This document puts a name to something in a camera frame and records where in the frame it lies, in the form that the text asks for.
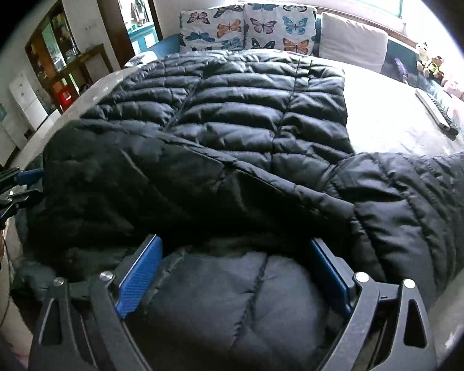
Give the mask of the white drawer cabinet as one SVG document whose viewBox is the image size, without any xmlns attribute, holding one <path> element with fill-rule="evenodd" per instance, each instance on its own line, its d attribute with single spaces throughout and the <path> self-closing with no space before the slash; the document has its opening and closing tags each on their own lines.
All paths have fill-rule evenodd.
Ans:
<svg viewBox="0 0 464 371">
<path fill-rule="evenodd" d="M 21 72 L 11 83 L 9 89 L 32 131 L 39 129 L 48 117 L 47 111 L 39 101 L 27 77 Z"/>
</svg>

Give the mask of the red plastic stool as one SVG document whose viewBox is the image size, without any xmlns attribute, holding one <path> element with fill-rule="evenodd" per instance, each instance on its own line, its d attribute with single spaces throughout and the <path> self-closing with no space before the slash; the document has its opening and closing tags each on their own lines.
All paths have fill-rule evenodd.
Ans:
<svg viewBox="0 0 464 371">
<path fill-rule="evenodd" d="M 76 99 L 77 95 L 69 85 L 65 85 L 57 93 L 57 101 L 62 111 L 67 111 L 67 109 L 76 101 Z"/>
</svg>

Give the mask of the wooden display cabinet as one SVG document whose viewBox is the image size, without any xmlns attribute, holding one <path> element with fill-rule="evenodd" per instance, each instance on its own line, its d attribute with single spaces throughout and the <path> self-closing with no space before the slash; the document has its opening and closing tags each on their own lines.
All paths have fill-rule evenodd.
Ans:
<svg viewBox="0 0 464 371">
<path fill-rule="evenodd" d="M 94 85 L 88 62 L 99 58 L 109 73 L 114 71 L 104 45 L 79 48 L 61 0 L 53 4 L 37 25 L 25 45 L 25 52 L 41 87 L 60 112 L 64 112 L 57 101 L 61 88 L 69 85 L 78 99 Z"/>
</svg>

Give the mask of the blue bench cushion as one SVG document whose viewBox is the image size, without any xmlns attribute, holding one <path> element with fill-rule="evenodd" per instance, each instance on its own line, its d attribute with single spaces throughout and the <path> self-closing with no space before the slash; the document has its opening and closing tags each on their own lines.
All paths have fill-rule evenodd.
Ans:
<svg viewBox="0 0 464 371">
<path fill-rule="evenodd" d="M 158 59 L 166 57 L 170 54 L 177 54 L 180 50 L 180 34 L 173 34 L 165 39 L 152 45 L 146 53 L 155 54 Z"/>
</svg>

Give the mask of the brown wooden door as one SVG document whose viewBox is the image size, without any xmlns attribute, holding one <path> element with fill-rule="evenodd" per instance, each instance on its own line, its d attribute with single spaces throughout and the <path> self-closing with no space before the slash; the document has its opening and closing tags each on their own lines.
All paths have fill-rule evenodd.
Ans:
<svg viewBox="0 0 464 371">
<path fill-rule="evenodd" d="M 154 0 L 96 0 L 120 67 L 163 40 Z"/>
</svg>

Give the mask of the left butterfly pillow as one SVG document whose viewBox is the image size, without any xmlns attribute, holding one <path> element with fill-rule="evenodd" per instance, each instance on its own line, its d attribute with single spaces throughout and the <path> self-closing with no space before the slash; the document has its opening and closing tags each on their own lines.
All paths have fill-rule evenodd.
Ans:
<svg viewBox="0 0 464 371">
<path fill-rule="evenodd" d="M 245 44 L 244 6 L 229 5 L 181 11 L 179 28 L 181 53 L 218 49 L 242 50 Z"/>
</svg>

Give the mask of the butterfly pillow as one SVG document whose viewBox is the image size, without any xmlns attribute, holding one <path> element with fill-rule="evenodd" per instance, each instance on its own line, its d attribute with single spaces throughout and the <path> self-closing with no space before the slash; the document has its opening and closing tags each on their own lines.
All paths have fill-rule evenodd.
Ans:
<svg viewBox="0 0 464 371">
<path fill-rule="evenodd" d="M 179 28 L 181 53 L 218 49 L 242 50 L 245 44 L 244 6 L 229 5 L 181 11 Z"/>
<path fill-rule="evenodd" d="M 245 48 L 311 54 L 318 10 L 305 5 L 244 5 Z"/>
</svg>

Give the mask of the purple toy on bench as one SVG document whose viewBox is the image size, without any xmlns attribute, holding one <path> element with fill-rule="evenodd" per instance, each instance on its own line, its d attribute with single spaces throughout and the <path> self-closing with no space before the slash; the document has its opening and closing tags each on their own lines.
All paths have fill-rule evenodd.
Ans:
<svg viewBox="0 0 464 371">
<path fill-rule="evenodd" d="M 408 72 L 405 68 L 405 65 L 403 64 L 403 62 L 401 62 L 401 60 L 398 57 L 395 57 L 393 60 L 397 67 L 398 78 L 400 82 L 408 84 Z"/>
</svg>

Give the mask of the plush toys on bench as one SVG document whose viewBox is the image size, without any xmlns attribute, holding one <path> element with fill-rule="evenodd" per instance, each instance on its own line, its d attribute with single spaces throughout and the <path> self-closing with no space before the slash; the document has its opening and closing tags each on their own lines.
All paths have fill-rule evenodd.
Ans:
<svg viewBox="0 0 464 371">
<path fill-rule="evenodd" d="M 428 46 L 426 42 L 418 42 L 415 45 L 417 54 L 417 71 L 426 79 L 437 81 L 439 85 L 451 96 L 456 96 L 461 101 L 464 101 L 464 91 L 456 81 L 449 80 L 441 71 L 443 58 L 440 55 L 430 56 L 428 54 Z"/>
</svg>

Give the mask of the right butterfly pillow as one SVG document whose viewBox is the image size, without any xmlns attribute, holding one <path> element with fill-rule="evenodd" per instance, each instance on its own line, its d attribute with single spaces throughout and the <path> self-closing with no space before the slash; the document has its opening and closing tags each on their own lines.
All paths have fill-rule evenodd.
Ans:
<svg viewBox="0 0 464 371">
<path fill-rule="evenodd" d="M 305 5 L 244 5 L 245 48 L 311 54 L 318 10 Z"/>
</svg>

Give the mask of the white plain pillow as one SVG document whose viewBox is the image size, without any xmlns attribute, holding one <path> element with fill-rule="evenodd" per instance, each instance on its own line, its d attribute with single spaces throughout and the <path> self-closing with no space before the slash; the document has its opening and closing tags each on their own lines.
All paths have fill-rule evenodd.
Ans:
<svg viewBox="0 0 464 371">
<path fill-rule="evenodd" d="M 318 54 L 323 59 L 380 73 L 385 62 L 387 45 L 388 34 L 380 28 L 335 14 L 321 15 Z"/>
</svg>

